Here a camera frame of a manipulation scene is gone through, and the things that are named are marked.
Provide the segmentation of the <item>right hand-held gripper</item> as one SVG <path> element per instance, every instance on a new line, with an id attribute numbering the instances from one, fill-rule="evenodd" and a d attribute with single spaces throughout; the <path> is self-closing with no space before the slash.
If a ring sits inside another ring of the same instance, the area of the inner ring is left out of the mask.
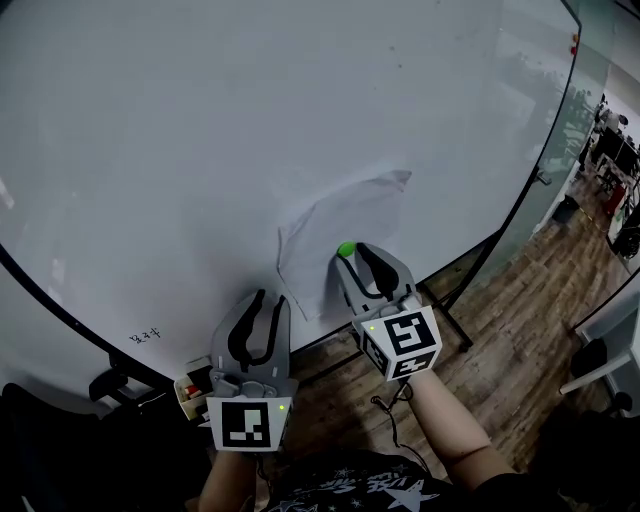
<path id="1" fill-rule="evenodd" d="M 334 267 L 349 307 L 358 349 L 386 381 L 408 378 L 433 367 L 442 339 L 433 308 L 422 303 L 409 268 L 389 252 L 364 242 L 356 254 L 369 268 L 378 293 L 369 292 L 350 261 L 334 256 Z"/>

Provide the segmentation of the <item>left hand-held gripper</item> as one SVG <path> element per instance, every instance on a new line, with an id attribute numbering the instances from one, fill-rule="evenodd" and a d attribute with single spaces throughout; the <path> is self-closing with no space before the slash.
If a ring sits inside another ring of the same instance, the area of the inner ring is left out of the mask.
<path id="1" fill-rule="evenodd" d="M 279 450 L 299 387 L 297 380 L 288 378 L 291 311 L 287 300 L 274 316 L 280 298 L 257 290 L 236 304 L 213 333 L 210 359 L 215 370 L 210 372 L 212 393 L 206 405 L 218 451 Z M 272 330 L 273 350 L 266 359 Z M 275 380 L 260 382 L 231 374 L 243 374 L 233 357 L 239 352 L 262 360 L 249 366 L 251 374 Z"/>

